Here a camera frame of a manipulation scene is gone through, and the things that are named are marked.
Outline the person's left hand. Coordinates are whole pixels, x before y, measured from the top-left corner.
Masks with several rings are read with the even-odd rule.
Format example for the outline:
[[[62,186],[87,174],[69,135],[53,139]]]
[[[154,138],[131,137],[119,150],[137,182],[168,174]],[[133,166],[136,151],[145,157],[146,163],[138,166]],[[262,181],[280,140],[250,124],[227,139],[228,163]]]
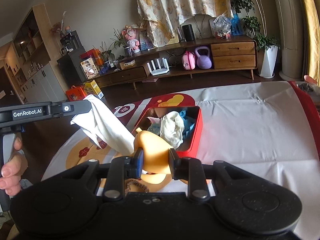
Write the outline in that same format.
[[[27,159],[22,154],[22,141],[19,137],[15,140],[14,149],[11,159],[1,169],[0,187],[9,196],[15,196],[21,190],[21,175],[28,167]]]

